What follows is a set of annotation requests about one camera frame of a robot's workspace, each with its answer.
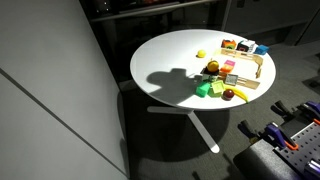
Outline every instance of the banana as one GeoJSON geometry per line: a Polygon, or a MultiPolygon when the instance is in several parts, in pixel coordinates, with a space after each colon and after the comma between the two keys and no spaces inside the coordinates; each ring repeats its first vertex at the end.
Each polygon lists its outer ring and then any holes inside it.
{"type": "Polygon", "coordinates": [[[249,103],[248,96],[240,89],[238,89],[234,86],[231,86],[231,85],[227,85],[227,84],[224,84],[224,89],[231,89],[235,95],[237,95],[241,99],[245,100],[246,103],[249,103]]]}

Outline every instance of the apple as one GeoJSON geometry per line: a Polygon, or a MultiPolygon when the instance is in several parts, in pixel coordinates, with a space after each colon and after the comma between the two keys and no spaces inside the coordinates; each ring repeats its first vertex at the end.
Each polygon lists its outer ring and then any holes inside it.
{"type": "Polygon", "coordinates": [[[223,91],[223,99],[230,101],[233,96],[234,96],[234,92],[231,89],[226,89],[225,91],[223,91]]]}

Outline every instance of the gray wall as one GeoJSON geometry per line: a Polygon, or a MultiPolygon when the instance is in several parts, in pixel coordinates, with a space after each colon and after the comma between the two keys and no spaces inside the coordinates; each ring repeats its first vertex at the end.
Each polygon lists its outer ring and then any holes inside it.
{"type": "Polygon", "coordinates": [[[308,23],[317,11],[318,0],[228,0],[225,31],[249,35],[308,23]],[[242,8],[238,2],[244,1],[242,8]]]}
{"type": "Polygon", "coordinates": [[[320,40],[320,11],[318,11],[314,18],[310,20],[310,23],[308,24],[308,27],[302,35],[298,45],[317,40],[320,40]]]}
{"type": "Polygon", "coordinates": [[[127,179],[121,96],[80,3],[5,1],[0,23],[0,179],[127,179]]]}

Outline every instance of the table top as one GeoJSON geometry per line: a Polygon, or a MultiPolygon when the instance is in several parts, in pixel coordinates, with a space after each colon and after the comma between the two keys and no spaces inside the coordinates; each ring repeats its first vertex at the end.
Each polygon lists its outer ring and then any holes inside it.
{"type": "Polygon", "coordinates": [[[192,110],[218,110],[243,105],[246,102],[237,96],[230,101],[221,97],[195,94],[201,83],[201,71],[211,58],[220,67],[226,60],[235,61],[232,74],[260,82],[257,89],[236,85],[248,95],[249,103],[263,95],[273,84],[276,69],[268,54],[261,55],[261,75],[255,77],[257,64],[252,61],[214,56],[221,49],[223,39],[239,43],[243,37],[213,30],[180,30],[157,36],[141,45],[130,63],[130,70],[136,84],[152,98],[173,107],[192,110]],[[198,58],[197,52],[205,50],[206,56],[198,58]]]}

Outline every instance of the table base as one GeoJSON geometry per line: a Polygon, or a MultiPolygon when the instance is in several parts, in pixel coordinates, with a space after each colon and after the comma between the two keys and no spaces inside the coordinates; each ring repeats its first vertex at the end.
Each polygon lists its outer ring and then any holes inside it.
{"type": "Polygon", "coordinates": [[[199,132],[200,136],[206,142],[208,147],[213,153],[218,153],[220,148],[218,144],[213,140],[209,132],[203,126],[197,115],[194,113],[194,110],[186,110],[180,109],[175,107],[158,107],[158,106],[149,106],[148,112],[151,113],[165,113],[165,114],[183,114],[188,115],[192,124],[196,127],[197,131],[199,132]]]}

